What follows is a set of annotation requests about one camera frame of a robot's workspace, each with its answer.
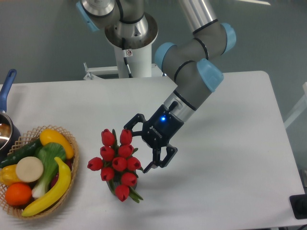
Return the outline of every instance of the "tulip bouquet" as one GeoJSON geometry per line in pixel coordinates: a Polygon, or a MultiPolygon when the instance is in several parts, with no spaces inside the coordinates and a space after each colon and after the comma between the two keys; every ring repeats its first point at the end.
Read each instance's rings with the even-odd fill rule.
{"type": "Polygon", "coordinates": [[[143,171],[140,161],[132,155],[138,150],[131,145],[132,133],[123,129],[118,145],[115,130],[105,129],[101,132],[103,147],[100,148],[100,157],[94,157],[87,167],[92,171],[101,170],[101,179],[106,181],[111,192],[120,201],[130,196],[139,203],[143,198],[135,191],[138,175],[136,170],[143,171]]]}

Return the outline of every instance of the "blue pot handle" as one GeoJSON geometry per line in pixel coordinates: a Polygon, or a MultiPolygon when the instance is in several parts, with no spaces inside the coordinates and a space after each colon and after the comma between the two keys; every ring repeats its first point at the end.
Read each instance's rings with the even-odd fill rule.
{"type": "Polygon", "coordinates": [[[0,91],[0,112],[6,112],[6,102],[9,95],[9,91],[11,89],[11,86],[13,85],[13,82],[15,80],[17,74],[17,70],[11,69],[6,76],[6,79],[4,81],[4,84],[0,91]]]}

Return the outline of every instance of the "blue led light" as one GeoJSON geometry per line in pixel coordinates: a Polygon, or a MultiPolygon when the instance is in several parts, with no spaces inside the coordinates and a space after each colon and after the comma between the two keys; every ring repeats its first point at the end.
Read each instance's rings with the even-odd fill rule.
{"type": "Polygon", "coordinates": [[[162,116],[162,117],[160,118],[160,121],[162,121],[162,122],[166,121],[166,117],[165,117],[165,116],[162,116]]]}

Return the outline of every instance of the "cooking pot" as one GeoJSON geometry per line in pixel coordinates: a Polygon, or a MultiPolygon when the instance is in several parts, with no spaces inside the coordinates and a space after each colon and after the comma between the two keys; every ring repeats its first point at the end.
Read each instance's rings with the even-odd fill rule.
{"type": "Polygon", "coordinates": [[[8,155],[12,145],[20,137],[20,132],[6,114],[7,97],[14,82],[17,71],[11,69],[0,91],[0,162],[8,155]]]}

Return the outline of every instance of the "tabletop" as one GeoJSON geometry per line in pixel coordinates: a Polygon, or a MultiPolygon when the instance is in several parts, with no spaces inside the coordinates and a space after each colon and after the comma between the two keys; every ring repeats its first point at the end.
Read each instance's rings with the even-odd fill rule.
{"type": "MultiPolygon", "coordinates": [[[[137,191],[144,198],[139,204],[121,203],[87,162],[99,156],[105,128],[120,134],[135,114],[151,117],[176,87],[169,78],[14,84],[7,114],[20,132],[64,127],[79,144],[80,167],[58,210],[35,221],[2,211],[1,229],[241,230],[306,224],[294,218],[289,202],[304,190],[269,76],[262,71],[224,76],[170,140],[178,148],[170,164],[139,173],[137,191]]],[[[140,137],[132,145],[146,166],[151,149],[140,137]]]]}

